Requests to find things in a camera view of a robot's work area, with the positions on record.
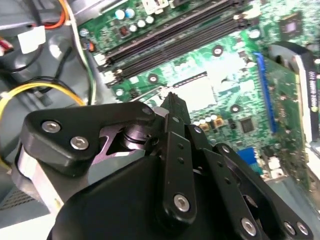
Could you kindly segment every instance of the bolt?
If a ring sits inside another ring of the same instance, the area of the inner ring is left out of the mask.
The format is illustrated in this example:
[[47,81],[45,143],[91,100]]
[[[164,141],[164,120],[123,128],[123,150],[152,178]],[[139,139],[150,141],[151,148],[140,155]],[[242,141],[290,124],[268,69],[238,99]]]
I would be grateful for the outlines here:
[[299,230],[304,234],[304,235],[308,235],[308,229],[301,223],[301,222],[297,222],[296,225],[298,226]]
[[41,126],[45,132],[51,134],[55,134],[61,130],[59,123],[55,121],[45,121]]
[[195,130],[198,134],[202,133],[201,129],[200,129],[199,127],[197,127],[197,126],[194,127],[194,130]]
[[180,121],[179,121],[179,119],[178,118],[176,118],[175,116],[173,116],[172,117],[172,119],[175,121],[175,122],[177,122],[177,123],[179,123]]
[[288,230],[289,233],[291,233],[292,235],[296,235],[295,229],[288,222],[285,221],[284,226]]
[[153,112],[149,107],[144,107],[144,108],[142,108],[142,111],[143,111],[145,114],[148,114],[148,115],[151,115],[152,112]]
[[71,146],[76,150],[86,150],[89,147],[89,142],[83,136],[75,136],[70,141]]
[[244,230],[252,237],[254,237],[257,234],[257,230],[253,223],[248,218],[242,218],[241,219],[242,227]]
[[226,153],[230,153],[229,148],[227,148],[226,146],[222,146],[222,149],[223,149]]
[[188,199],[181,194],[177,194],[173,198],[174,205],[181,211],[181,212],[188,212],[190,209],[190,204]]

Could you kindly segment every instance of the green circuit board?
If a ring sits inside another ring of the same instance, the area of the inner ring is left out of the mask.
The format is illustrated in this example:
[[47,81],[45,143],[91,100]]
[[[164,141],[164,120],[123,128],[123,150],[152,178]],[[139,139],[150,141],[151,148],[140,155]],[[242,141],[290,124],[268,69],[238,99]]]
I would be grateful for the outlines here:
[[297,74],[265,58],[269,92],[277,121],[276,137],[281,143],[278,152],[289,174],[309,187],[305,138],[302,127],[302,96]]
[[[168,21],[183,18],[185,13],[209,2],[209,0],[186,1],[185,4],[174,8],[171,7],[168,0],[157,1],[158,8],[157,5],[154,5],[155,2],[154,0],[122,0],[112,7],[102,9],[99,17],[85,22],[78,29],[83,37],[96,45],[97,52],[105,53],[145,33],[152,33],[159,26],[165,28],[165,23]],[[132,18],[128,17],[127,9],[134,11]],[[123,19],[116,17],[118,10],[120,14],[125,14]],[[145,25],[141,27],[139,21],[143,21]],[[130,31],[130,26],[136,26],[136,31]]]
[[[135,8],[137,3],[142,2],[121,1],[120,5],[81,25],[79,29],[89,30],[88,38],[97,45],[99,53],[134,41],[148,31],[152,33],[153,28],[147,25],[139,32],[119,38],[117,30],[121,24],[113,24],[113,21],[116,10]],[[208,3],[195,0],[185,2],[180,7],[168,6],[163,9],[163,13],[152,14],[156,18],[153,27],[165,26],[167,21],[180,18],[184,13]],[[291,70],[268,59],[268,49],[274,42],[290,41],[308,48],[318,57],[320,4],[316,0],[254,0],[251,5],[255,11],[255,6],[258,6],[258,24],[125,78],[122,83],[111,88],[119,102],[132,101],[142,96],[139,101],[151,107],[161,105],[168,92],[177,93],[186,101],[192,123],[202,128],[212,144],[223,142],[236,151],[252,147],[257,160],[266,160],[262,155],[264,148],[268,147],[287,170],[285,174],[289,173],[309,189],[299,78]],[[143,4],[135,8],[135,14],[138,16],[136,19],[148,16]],[[228,12],[207,25],[227,19],[233,14],[228,8]],[[134,24],[136,19],[126,21]],[[183,39],[196,31],[193,28],[178,38]],[[168,41],[148,51],[159,50],[170,44],[172,43]],[[263,87],[261,66],[257,64],[254,52],[264,55],[272,109],[266,103],[267,92]],[[131,59],[122,59],[117,67],[134,62],[143,54],[145,53],[130,56]],[[270,109],[274,113],[276,132],[271,127]]]
[[[235,150],[250,146],[260,149],[273,144],[275,138],[269,128],[251,48],[247,32],[237,32],[132,77],[113,90],[120,101],[127,102],[135,95],[165,86],[159,94],[152,97],[151,93],[141,101],[159,106],[162,95],[175,92],[186,100],[191,121],[204,130],[213,144],[224,142]],[[214,56],[217,49],[223,51],[221,56]],[[176,87],[192,77],[197,79]]]

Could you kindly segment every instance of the blue pcie slot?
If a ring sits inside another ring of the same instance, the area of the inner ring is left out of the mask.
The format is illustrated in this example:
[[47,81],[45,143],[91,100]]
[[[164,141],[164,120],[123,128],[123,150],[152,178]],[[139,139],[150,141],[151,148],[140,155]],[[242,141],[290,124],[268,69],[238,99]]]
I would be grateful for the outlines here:
[[277,132],[277,124],[275,120],[274,111],[272,109],[269,89],[268,89],[268,80],[266,77],[266,65],[264,56],[260,52],[253,52],[253,54],[256,56],[257,66],[259,70],[261,85],[262,85],[262,92],[264,96],[264,103],[266,107],[266,112],[269,120],[269,125],[271,132],[274,134]]

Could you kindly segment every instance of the black cable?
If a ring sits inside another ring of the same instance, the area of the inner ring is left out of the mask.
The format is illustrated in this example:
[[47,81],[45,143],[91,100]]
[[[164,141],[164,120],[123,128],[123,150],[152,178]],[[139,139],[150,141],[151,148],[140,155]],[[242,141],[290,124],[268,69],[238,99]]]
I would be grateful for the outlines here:
[[34,3],[34,0],[24,0],[24,3],[27,5],[27,7],[29,8],[29,11],[32,15],[32,17],[34,18],[35,24],[39,27],[42,25],[42,21],[41,21],[41,17],[40,17],[40,13]]
[[27,69],[28,67],[30,67],[32,64],[35,63],[35,61],[38,60],[38,58],[40,57],[40,55],[42,54],[44,50],[44,46],[40,45],[38,47],[38,49],[36,50],[36,53],[34,54],[33,58],[31,59],[31,61],[26,64],[25,66],[19,67],[19,68],[13,68],[13,69],[0,69],[0,73],[2,74],[15,74],[18,72],[21,72],[22,70]]
[[[58,83],[58,82],[63,83],[62,81],[59,80],[59,78],[60,78],[60,76],[61,76],[61,74],[62,74],[62,70],[64,69],[64,66],[65,66],[65,64],[66,64],[66,61],[67,61],[68,57],[70,56],[70,54],[71,54],[71,52],[72,52],[72,49],[73,49],[73,48],[72,48],[71,46],[67,48],[67,50],[65,51],[65,53],[64,53],[61,61],[59,62],[59,65],[58,65],[58,67],[57,67],[57,69],[56,69],[56,71],[55,71],[54,77],[50,77],[50,78],[52,78],[52,80],[53,80],[53,81],[52,81],[53,84],[55,83],[54,80],[57,80],[57,83]],[[39,90],[39,92],[42,93],[42,94],[46,94],[46,93],[49,92],[51,89],[52,89],[51,87],[46,87],[46,88],[43,88],[43,89]]]
[[55,85],[60,85],[61,87],[68,89],[70,92],[73,94],[77,95],[75,91],[71,89],[67,84],[65,84],[63,81],[53,77],[53,76],[36,76],[34,78],[31,78],[28,81],[23,82],[21,85],[24,84],[33,84],[33,83],[49,83],[49,84],[55,84]]
[[65,51],[65,53],[64,53],[64,55],[63,55],[63,57],[62,57],[62,59],[61,59],[61,61],[60,61],[60,63],[59,63],[59,65],[58,65],[58,68],[57,68],[56,71],[55,71],[54,77],[55,77],[56,79],[59,79],[59,78],[60,78],[61,73],[62,73],[62,70],[63,70],[63,68],[64,68],[64,65],[65,65],[68,57],[70,56],[71,52],[72,52],[72,47],[69,46],[68,49]]
[[[30,13],[32,14],[35,24],[37,26],[41,26],[42,22],[41,22],[41,18],[40,18],[40,13],[34,3],[33,0],[24,0],[25,4],[27,5],[27,7],[29,8]],[[38,58],[40,57],[40,55],[42,54],[44,50],[44,46],[41,44],[38,49],[36,50],[36,53],[34,54],[33,58],[31,59],[31,61],[26,64],[23,67],[19,67],[19,68],[13,68],[13,69],[0,69],[0,73],[3,74],[14,74],[14,73],[18,73],[21,72],[22,70],[27,69],[28,67],[30,67],[32,64],[35,63],[35,61],[38,60]]]

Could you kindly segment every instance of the black ram slot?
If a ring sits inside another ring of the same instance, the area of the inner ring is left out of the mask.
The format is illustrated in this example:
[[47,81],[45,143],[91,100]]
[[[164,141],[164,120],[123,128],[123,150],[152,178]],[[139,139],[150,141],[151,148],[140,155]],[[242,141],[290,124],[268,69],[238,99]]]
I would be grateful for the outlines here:
[[233,20],[233,18],[224,19],[209,28],[202,29],[201,31],[195,32],[186,38],[168,45],[162,50],[155,51],[125,64],[121,67],[122,77],[124,79],[134,77],[238,30],[238,23]]
[[121,49],[109,55],[108,62],[113,64],[118,63],[124,59],[153,48],[156,45],[162,44],[170,38],[183,33],[185,30],[196,27],[200,24],[204,24],[218,17],[222,13],[233,9],[235,4],[234,2],[235,0],[221,0],[220,2],[215,4],[211,3],[205,9],[198,11],[191,16],[188,16],[183,20],[179,20],[177,22],[177,19],[174,19],[172,20],[174,23],[169,22],[168,24],[166,24],[166,28],[162,27],[163,29],[138,40],[134,44],[122,46]]

